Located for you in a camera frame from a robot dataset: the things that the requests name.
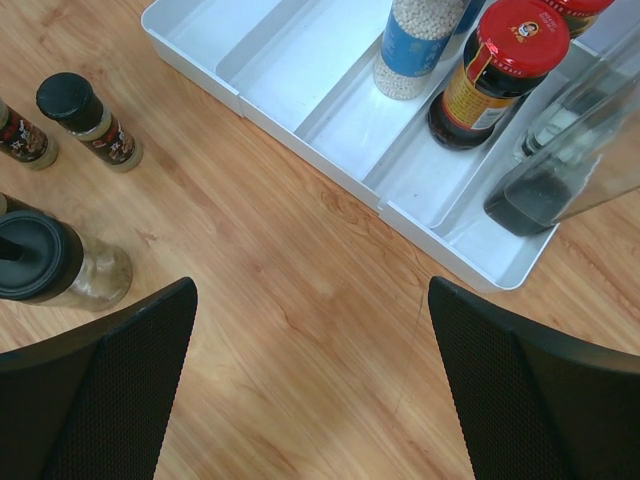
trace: jar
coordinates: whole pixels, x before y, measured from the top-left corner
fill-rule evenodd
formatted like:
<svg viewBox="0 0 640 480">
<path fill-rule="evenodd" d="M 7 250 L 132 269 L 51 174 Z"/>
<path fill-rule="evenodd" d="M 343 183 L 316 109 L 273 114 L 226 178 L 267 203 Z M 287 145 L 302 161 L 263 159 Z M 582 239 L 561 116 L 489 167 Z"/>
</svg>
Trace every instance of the jar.
<svg viewBox="0 0 640 480">
<path fill-rule="evenodd" d="M 589 30 L 614 0 L 542 0 L 564 17 L 571 38 Z"/>
<path fill-rule="evenodd" d="M 464 48 L 462 64 L 427 114 L 441 145 L 484 143 L 496 123 L 547 77 L 569 51 L 560 14 L 540 0 L 498 0 Z"/>
<path fill-rule="evenodd" d="M 40 213 L 0 217 L 0 298 L 98 311 L 116 305 L 131 280 L 120 247 Z"/>
<path fill-rule="evenodd" d="M 394 0 L 373 79 L 394 100 L 422 93 L 469 0 Z"/>
<path fill-rule="evenodd" d="M 58 73 L 36 94 L 40 111 L 62 125 L 111 170 L 128 172 L 142 159 L 142 146 L 93 92 L 84 77 Z"/>
<path fill-rule="evenodd" d="M 32 210 L 34 212 L 40 212 L 35 207 L 31 205 L 27 205 L 24 202 L 21 202 L 17 198 L 13 198 L 6 193 L 0 192 L 0 215 L 5 215 L 11 212 L 18 212 L 20 210 Z"/>
<path fill-rule="evenodd" d="M 31 170 L 42 170 L 56 161 L 58 144 L 0 98 L 0 152 Z"/>
</svg>

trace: soy sauce bottle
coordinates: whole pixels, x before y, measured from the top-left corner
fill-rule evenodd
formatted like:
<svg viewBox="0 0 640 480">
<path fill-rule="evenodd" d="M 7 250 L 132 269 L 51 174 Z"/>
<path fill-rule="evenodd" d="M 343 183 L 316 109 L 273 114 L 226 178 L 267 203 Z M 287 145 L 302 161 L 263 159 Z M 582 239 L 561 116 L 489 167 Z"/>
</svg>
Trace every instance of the soy sauce bottle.
<svg viewBox="0 0 640 480">
<path fill-rule="evenodd" d="M 498 0 L 464 48 L 463 61 L 427 114 L 435 140 L 452 150 L 484 143 L 519 98 L 569 51 L 569 29 L 539 0 Z"/>
<path fill-rule="evenodd" d="M 36 103 L 45 116 L 62 125 L 111 170 L 128 172 L 140 163 L 142 145 L 84 77 L 66 72 L 47 78 L 38 89 Z"/>
</svg>

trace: spice jar label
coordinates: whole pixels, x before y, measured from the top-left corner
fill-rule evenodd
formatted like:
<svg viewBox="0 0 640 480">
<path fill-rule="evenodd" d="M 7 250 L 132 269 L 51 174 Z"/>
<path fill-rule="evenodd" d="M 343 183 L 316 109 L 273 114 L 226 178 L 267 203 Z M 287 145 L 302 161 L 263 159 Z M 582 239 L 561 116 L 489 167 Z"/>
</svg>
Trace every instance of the spice jar label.
<svg viewBox="0 0 640 480">
<path fill-rule="evenodd" d="M 382 38 L 382 58 L 400 75 L 422 77 L 435 68 L 451 33 L 436 40 L 413 37 L 402 29 L 392 12 Z"/>
<path fill-rule="evenodd" d="M 7 123 L 0 129 L 0 151 L 23 163 L 42 157 L 49 145 L 47 135 L 22 115 L 7 108 Z"/>
<path fill-rule="evenodd" d="M 121 165 L 135 150 L 135 139 L 127 133 L 118 119 L 111 115 L 111 125 L 104 135 L 93 141 L 82 142 L 109 165 Z"/>
<path fill-rule="evenodd" d="M 467 130 L 486 130 L 513 105 L 516 99 L 493 98 L 475 89 L 463 66 L 447 87 L 442 105 L 447 117 Z"/>
</svg>

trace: red lid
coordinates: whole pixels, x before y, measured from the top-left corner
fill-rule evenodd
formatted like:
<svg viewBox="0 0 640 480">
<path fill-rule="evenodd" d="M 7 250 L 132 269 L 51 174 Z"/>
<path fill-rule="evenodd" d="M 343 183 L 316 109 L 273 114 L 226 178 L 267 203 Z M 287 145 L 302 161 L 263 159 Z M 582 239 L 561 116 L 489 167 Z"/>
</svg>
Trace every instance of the red lid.
<svg viewBox="0 0 640 480">
<path fill-rule="evenodd" d="M 494 67 L 514 77 L 540 77 L 564 59 L 571 39 L 562 16 L 540 0 L 498 0 L 480 20 L 478 40 Z"/>
<path fill-rule="evenodd" d="M 542 0 L 562 15 L 586 17 L 603 12 L 614 0 Z"/>
</svg>

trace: black cap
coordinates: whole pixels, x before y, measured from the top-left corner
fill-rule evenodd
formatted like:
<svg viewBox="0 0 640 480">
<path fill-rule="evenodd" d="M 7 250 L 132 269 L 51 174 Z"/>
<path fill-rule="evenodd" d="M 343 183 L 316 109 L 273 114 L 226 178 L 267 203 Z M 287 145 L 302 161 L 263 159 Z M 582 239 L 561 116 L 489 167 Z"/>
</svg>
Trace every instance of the black cap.
<svg viewBox="0 0 640 480">
<path fill-rule="evenodd" d="M 0 298 L 29 303 L 54 298 L 71 286 L 84 252 L 66 223 L 26 210 L 0 217 L 0 237 L 23 249 L 17 260 L 0 259 Z"/>
<path fill-rule="evenodd" d="M 36 93 L 40 111 L 67 130 L 84 133 L 97 127 L 104 107 L 89 81 L 76 73 L 56 73 Z"/>
</svg>

